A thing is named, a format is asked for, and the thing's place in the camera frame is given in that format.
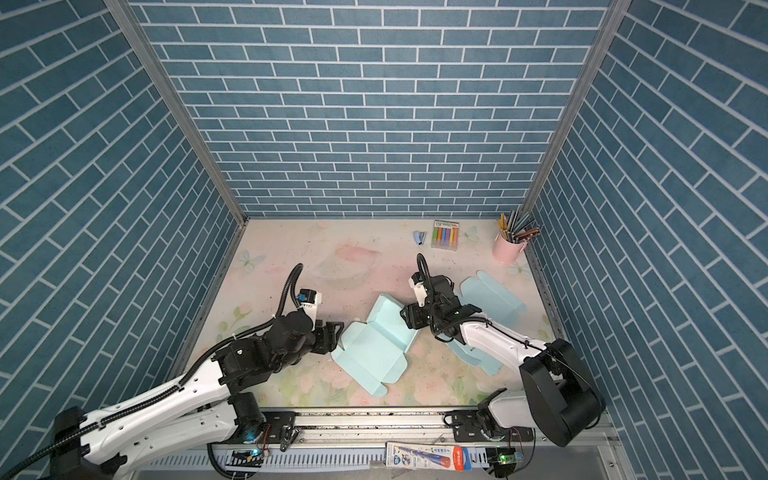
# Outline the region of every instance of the blue brick wall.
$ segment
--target blue brick wall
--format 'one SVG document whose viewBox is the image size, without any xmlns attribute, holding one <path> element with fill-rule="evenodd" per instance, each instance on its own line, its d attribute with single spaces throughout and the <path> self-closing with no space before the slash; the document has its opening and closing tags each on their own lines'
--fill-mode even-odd
<svg viewBox="0 0 768 480">
<path fill-rule="evenodd" d="M 0 12 L 4 471 L 164 379 L 235 226 L 101 0 Z"/>
<path fill-rule="evenodd" d="M 131 2 L 249 216 L 478 217 L 521 202 L 609 0 L 257 3 Z"/>
<path fill-rule="evenodd" d="M 535 208 L 640 478 L 768 478 L 767 25 L 634 0 Z"/>
</svg>

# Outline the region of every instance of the floral tabletop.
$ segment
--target floral tabletop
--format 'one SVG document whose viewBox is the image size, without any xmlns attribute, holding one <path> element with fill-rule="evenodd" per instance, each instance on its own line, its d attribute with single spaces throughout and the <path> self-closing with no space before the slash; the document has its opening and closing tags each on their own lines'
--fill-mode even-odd
<svg viewBox="0 0 768 480">
<path fill-rule="evenodd" d="M 452 252 L 429 247 L 429 220 L 252 220 L 190 362 L 222 338 L 271 318 L 288 272 L 298 262 L 304 264 L 304 271 L 297 289 L 323 294 L 318 318 L 349 325 L 364 322 L 381 293 L 404 304 L 415 301 L 408 278 L 416 271 L 419 252 L 432 275 L 446 275 L 457 286 L 478 270 L 488 272 L 527 307 L 512 327 L 539 339 L 553 339 L 525 256 L 512 265 L 493 259 L 495 220 L 460 224 L 458 250 Z M 426 245 L 414 242 L 417 230 L 427 232 Z M 330 354 L 313 353 L 250 391 L 260 406 L 271 407 L 460 406 L 475 405 L 501 387 L 522 388 L 517 371 L 502 366 L 489 376 L 461 361 L 429 332 L 419 331 L 406 358 L 405 373 L 397 383 L 385 384 L 388 392 L 380 398 L 359 386 Z"/>
</svg>

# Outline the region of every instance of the bundle of pencils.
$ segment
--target bundle of pencils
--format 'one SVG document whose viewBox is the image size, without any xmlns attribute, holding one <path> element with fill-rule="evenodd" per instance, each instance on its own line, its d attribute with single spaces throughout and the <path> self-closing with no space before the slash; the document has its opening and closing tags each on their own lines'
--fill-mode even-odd
<svg viewBox="0 0 768 480">
<path fill-rule="evenodd" d="M 499 234 L 510 243 L 520 243 L 539 235 L 541 231 L 538 227 L 526 230 L 533 222 L 531 214 L 521 215 L 520 210 L 510 211 L 508 218 L 502 214 L 501 219 L 497 220 Z"/>
</svg>

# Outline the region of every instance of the brick wallpaper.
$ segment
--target brick wallpaper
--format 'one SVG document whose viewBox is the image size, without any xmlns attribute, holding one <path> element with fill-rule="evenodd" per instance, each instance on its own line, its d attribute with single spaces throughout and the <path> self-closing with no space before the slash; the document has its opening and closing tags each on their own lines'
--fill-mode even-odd
<svg viewBox="0 0 768 480">
<path fill-rule="evenodd" d="M 0 2 L 0 470 L 164 379 L 233 233 L 101 0 Z"/>
<path fill-rule="evenodd" d="M 767 25 L 634 0 L 536 206 L 638 478 L 768 478 Z"/>
<path fill-rule="evenodd" d="M 478 217 L 521 203 L 609 0 L 244 3 L 131 5 L 249 216 Z"/>
</svg>

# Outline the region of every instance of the pink pencil holder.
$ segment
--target pink pencil holder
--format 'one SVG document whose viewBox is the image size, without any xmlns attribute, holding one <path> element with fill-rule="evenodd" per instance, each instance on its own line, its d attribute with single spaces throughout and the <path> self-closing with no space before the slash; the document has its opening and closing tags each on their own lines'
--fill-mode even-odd
<svg viewBox="0 0 768 480">
<path fill-rule="evenodd" d="M 508 242 L 499 233 L 493 243 L 493 257 L 499 263 L 512 263 L 518 259 L 520 252 L 525 250 L 527 246 L 528 242 L 525 240 L 520 243 Z"/>
</svg>

